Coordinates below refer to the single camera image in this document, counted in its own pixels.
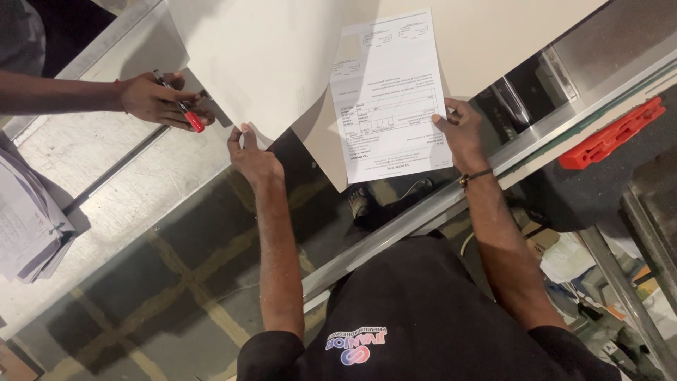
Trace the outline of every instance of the document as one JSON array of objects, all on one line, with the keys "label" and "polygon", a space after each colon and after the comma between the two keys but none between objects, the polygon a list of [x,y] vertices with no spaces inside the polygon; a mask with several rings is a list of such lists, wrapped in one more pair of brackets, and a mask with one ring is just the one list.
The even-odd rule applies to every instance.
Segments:
[{"label": "document", "polygon": [[51,277],[75,235],[33,174],[0,150],[0,274],[24,283]]},{"label": "document", "polygon": [[330,86],[348,183],[452,166],[430,9],[343,28]]}]

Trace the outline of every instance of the white paper sheet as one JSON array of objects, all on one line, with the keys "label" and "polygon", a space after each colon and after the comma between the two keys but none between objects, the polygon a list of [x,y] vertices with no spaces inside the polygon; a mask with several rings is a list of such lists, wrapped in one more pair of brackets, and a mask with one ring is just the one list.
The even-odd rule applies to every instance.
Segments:
[{"label": "white paper sheet", "polygon": [[550,249],[543,253],[541,270],[555,283],[570,282],[595,265],[590,252],[571,233],[561,233]]},{"label": "white paper sheet", "polygon": [[430,9],[346,26],[332,69],[349,183],[452,166]]},{"label": "white paper sheet", "polygon": [[188,68],[259,146],[277,139],[324,93],[343,0],[167,0]]}]

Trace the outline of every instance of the cable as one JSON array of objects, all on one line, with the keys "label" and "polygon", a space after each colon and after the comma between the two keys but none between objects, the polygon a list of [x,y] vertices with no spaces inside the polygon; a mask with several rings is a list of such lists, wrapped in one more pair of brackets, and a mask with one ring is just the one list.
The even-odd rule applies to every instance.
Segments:
[{"label": "cable", "polygon": [[466,246],[468,246],[468,242],[470,242],[470,240],[471,240],[474,236],[475,236],[475,232],[470,233],[470,235],[468,236],[468,238],[466,238],[466,240],[463,242],[463,246],[461,246],[461,256],[462,256],[462,257],[465,257],[465,249],[466,249]]}]

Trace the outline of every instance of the red marker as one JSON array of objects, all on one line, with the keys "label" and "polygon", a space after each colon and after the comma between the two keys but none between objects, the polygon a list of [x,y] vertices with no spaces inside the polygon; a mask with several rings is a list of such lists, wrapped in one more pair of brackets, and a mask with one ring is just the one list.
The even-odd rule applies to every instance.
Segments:
[{"label": "red marker", "polygon": [[[172,87],[172,85],[170,85],[169,82],[167,82],[165,76],[162,75],[160,71],[153,70],[153,75],[155,75],[155,79],[157,79],[161,85],[165,86],[168,89],[174,89],[174,87]],[[196,132],[204,131],[204,124],[202,124],[200,118],[197,115],[195,115],[195,113],[188,110],[188,106],[186,106],[184,102],[178,100],[176,104],[179,105],[179,108],[181,109],[181,111],[183,111],[184,117],[190,122],[190,125],[193,126],[193,129]]]}]

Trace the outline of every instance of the sleeve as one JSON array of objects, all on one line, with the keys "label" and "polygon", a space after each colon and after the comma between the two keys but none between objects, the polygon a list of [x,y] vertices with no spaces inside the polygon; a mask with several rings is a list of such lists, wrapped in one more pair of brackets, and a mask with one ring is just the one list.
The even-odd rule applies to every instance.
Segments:
[{"label": "sleeve", "polygon": [[618,368],[598,359],[566,329],[544,325],[529,331],[529,336],[572,380],[621,380]]},{"label": "sleeve", "polygon": [[304,351],[301,339],[291,332],[261,332],[240,350],[237,381],[285,380]]}]

